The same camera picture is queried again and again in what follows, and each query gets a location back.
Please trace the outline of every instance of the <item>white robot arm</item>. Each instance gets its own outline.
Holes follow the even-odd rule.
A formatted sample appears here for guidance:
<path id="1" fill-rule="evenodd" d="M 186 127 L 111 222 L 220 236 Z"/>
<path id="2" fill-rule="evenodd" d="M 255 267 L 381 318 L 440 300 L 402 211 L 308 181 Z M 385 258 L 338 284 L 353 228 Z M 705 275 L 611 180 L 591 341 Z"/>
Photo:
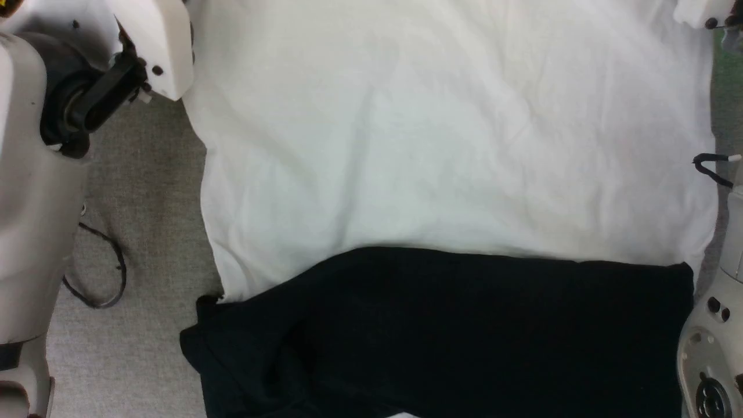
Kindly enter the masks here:
<path id="1" fill-rule="evenodd" d="M 193 80 L 181 0 L 0 0 L 0 416 L 48 417 L 46 332 L 71 256 L 89 134 Z"/>

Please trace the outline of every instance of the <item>gray carpet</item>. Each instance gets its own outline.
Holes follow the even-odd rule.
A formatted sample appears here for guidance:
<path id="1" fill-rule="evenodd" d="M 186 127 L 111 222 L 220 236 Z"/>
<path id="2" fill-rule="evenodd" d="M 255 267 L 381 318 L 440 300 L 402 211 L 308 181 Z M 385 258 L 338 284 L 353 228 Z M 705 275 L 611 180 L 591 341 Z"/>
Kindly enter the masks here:
<path id="1" fill-rule="evenodd" d="M 742 115 L 743 59 L 721 57 L 713 83 L 720 152 L 743 151 Z M 130 283 L 120 304 L 101 312 L 60 293 L 48 342 L 57 379 L 53 416 L 204 418 L 198 376 L 178 346 L 178 332 L 195 321 L 195 299 L 220 289 L 198 205 L 203 145 L 181 104 L 156 99 L 116 114 L 95 146 L 83 221 L 123 244 Z M 721 172 L 729 175 L 729 167 Z M 702 289 L 727 223 L 721 209 Z M 107 244 L 78 234 L 75 283 L 93 295 L 112 295 L 115 266 Z"/>

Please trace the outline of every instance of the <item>cable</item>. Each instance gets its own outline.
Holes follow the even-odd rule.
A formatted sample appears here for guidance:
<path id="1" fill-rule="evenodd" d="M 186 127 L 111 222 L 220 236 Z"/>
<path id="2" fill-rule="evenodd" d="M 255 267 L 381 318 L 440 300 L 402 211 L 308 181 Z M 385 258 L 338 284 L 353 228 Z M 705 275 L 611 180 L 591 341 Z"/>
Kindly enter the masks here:
<path id="1" fill-rule="evenodd" d="M 706 161 L 723 161 L 723 162 L 736 162 L 741 161 L 740 155 L 722 155 L 722 154 L 699 154 L 696 157 L 694 157 L 694 161 L 692 163 L 696 167 L 697 171 L 699 171 L 702 174 L 706 174 L 709 177 L 712 178 L 712 180 L 716 181 L 717 184 L 720 184 L 721 186 L 725 186 L 729 189 L 733 188 L 733 182 L 720 176 L 719 174 L 715 173 L 714 171 L 706 168 L 705 166 L 701 165 L 701 163 Z"/>
<path id="2" fill-rule="evenodd" d="M 124 289 L 126 289 L 126 261 L 124 260 L 124 252 L 121 250 L 121 246 L 118 242 L 114 241 L 112 238 L 108 237 L 106 234 L 104 234 L 101 231 L 98 231 L 97 229 L 93 229 L 86 224 L 79 222 L 78 226 L 80 226 L 83 230 L 95 235 L 96 237 L 99 237 L 106 241 L 111 248 L 114 249 L 114 253 L 116 253 L 116 258 L 119 260 L 119 266 L 117 267 L 117 270 L 121 271 L 121 286 L 119 287 L 119 292 L 110 300 L 103 303 L 96 303 L 93 302 L 90 298 L 80 293 L 77 289 L 72 287 L 70 282 L 67 281 L 66 276 L 62 276 L 62 283 L 65 285 L 67 290 L 70 291 L 70 293 L 80 299 L 87 307 L 92 309 L 108 309 L 117 303 L 119 303 L 119 300 L 121 300 L 121 297 L 124 296 Z"/>

